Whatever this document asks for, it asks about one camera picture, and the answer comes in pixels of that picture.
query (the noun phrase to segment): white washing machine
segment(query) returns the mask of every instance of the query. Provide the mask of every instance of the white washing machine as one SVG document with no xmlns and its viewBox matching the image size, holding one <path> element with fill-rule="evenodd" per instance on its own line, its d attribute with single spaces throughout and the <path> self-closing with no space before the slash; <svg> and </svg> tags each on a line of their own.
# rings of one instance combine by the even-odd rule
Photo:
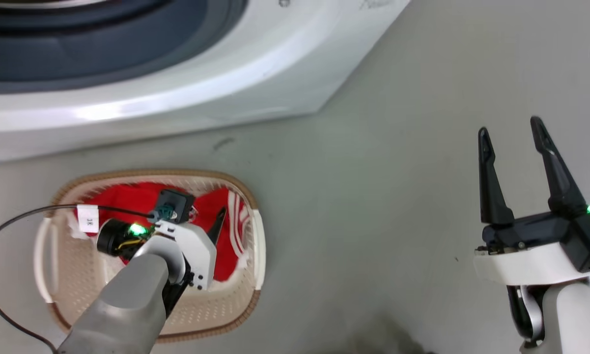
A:
<svg viewBox="0 0 590 354">
<path fill-rule="evenodd" d="M 0 161 L 317 112 L 409 0 L 0 0 Z"/>
</svg>

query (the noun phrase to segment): black wire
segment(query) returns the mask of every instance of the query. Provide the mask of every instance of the black wire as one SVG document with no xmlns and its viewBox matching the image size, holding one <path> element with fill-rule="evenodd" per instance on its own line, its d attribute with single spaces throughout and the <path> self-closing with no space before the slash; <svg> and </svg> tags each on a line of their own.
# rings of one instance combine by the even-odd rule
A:
<svg viewBox="0 0 590 354">
<path fill-rule="evenodd" d="M 35 215 L 37 213 L 41 213 L 43 211 L 57 210 L 57 209 L 75 209 L 75 208 L 77 208 L 76 204 L 69 204 L 69 205 L 62 205 L 62 206 L 44 206 L 43 208 L 37 208 L 37 209 L 31 210 L 31 211 L 26 211 L 25 213 L 22 213 L 16 217 L 14 217 L 13 219 L 10 219 L 9 221 L 3 223 L 2 225 L 0 225 L 0 231 L 2 231 L 5 227 L 9 226 L 10 224 L 13 224 L 14 222 L 16 222 L 18 220 L 21 220 L 25 217 L 29 217 L 31 215 Z M 98 206 L 98 209 L 108 210 L 108 211 L 119 211 L 122 213 L 146 217 L 147 219 L 152 217 L 152 215 L 149 215 L 149 214 L 139 213 L 137 211 L 125 210 L 125 209 L 121 209 L 121 208 L 115 208 L 113 206 Z M 50 343 L 49 340 L 47 340 L 46 338 L 40 336 L 39 334 L 37 334 L 35 332 L 31 332 L 28 329 L 22 327 L 19 323 L 17 323 L 12 318 L 10 318 L 6 313 L 4 313 L 4 311 L 1 308 L 0 308 L 0 316 L 5 321 L 7 321 L 10 325 L 17 328 L 21 332 L 24 332 L 25 334 L 28 334 L 29 336 L 31 336 L 31 337 L 35 338 L 36 340 L 39 340 L 42 343 L 44 343 L 45 345 L 47 345 L 48 348 L 50 348 L 50 350 L 53 352 L 53 354 L 57 354 L 57 349 L 55 348 L 55 346 L 52 343 Z"/>
</svg>

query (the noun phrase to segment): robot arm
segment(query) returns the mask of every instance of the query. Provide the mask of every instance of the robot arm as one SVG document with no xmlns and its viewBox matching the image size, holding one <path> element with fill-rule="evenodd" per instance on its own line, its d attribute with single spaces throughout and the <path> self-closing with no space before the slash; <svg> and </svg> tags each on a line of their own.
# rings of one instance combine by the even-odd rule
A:
<svg viewBox="0 0 590 354">
<path fill-rule="evenodd" d="M 175 207 L 173 203 L 160 211 Z M 187 214 L 188 207 L 181 206 L 179 210 Z M 136 234 L 133 225 L 115 219 L 100 228 L 99 251 L 123 256 L 130 262 L 74 323 L 59 353 L 149 354 L 186 288 L 207 290 L 214 276 L 215 244 L 225 210 L 208 231 L 209 235 L 185 220 L 176 223 L 180 221 L 174 220 L 178 218 L 177 213 L 168 215 L 170 221 L 155 222 L 152 235 L 147 235 L 144 228 L 138 228 Z"/>
<path fill-rule="evenodd" d="M 481 221 L 480 278 L 506 285 L 525 354 L 590 354 L 590 206 L 548 130 L 531 119 L 544 159 L 550 212 L 515 219 L 504 201 L 486 128 L 478 133 Z"/>
<path fill-rule="evenodd" d="M 149 354 L 166 322 L 169 266 L 161 256 L 133 258 L 79 317 L 62 354 Z"/>
</svg>

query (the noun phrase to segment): paper label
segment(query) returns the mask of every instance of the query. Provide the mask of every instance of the paper label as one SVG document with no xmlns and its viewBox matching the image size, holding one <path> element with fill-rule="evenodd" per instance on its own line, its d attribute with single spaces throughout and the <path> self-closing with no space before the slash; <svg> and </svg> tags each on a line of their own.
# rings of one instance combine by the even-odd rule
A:
<svg viewBox="0 0 590 354">
<path fill-rule="evenodd" d="M 89 204 L 79 204 L 77 206 L 77 216 L 79 217 L 79 229 L 83 233 L 98 233 L 99 215 L 98 206 Z"/>
</svg>

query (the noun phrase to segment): plastic laundry basket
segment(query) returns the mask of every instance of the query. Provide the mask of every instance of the plastic laundry basket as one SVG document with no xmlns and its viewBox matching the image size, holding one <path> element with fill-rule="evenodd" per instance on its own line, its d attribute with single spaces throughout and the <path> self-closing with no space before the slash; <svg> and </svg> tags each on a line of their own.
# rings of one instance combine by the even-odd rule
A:
<svg viewBox="0 0 590 354">
<path fill-rule="evenodd" d="M 183 341 L 228 332 L 244 322 L 254 310 L 264 281 L 266 247 L 262 219 L 249 190 L 223 173 L 194 170 L 137 170 L 82 177 L 64 186 L 53 204 L 79 204 L 115 184 L 155 182 L 176 186 L 200 196 L 219 188 L 238 193 L 249 208 L 252 221 L 244 230 L 248 254 L 244 268 L 209 291 L 187 288 L 162 329 L 158 343 Z M 45 215 L 34 249 L 34 273 L 39 293 L 57 324 L 68 331 L 98 297 L 118 269 L 91 240 L 70 236 L 68 215 L 57 210 Z"/>
</svg>

